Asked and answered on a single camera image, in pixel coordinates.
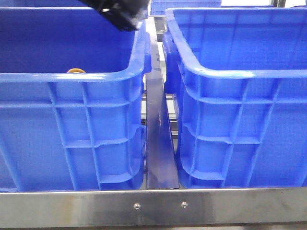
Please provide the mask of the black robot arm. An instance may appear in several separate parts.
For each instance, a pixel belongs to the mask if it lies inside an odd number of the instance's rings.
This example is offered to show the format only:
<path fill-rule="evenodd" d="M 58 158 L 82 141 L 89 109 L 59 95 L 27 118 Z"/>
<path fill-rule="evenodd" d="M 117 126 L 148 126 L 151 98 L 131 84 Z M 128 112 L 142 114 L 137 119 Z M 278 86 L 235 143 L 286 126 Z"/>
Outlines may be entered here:
<path fill-rule="evenodd" d="M 83 0 L 121 31 L 136 31 L 148 13 L 149 0 Z"/>

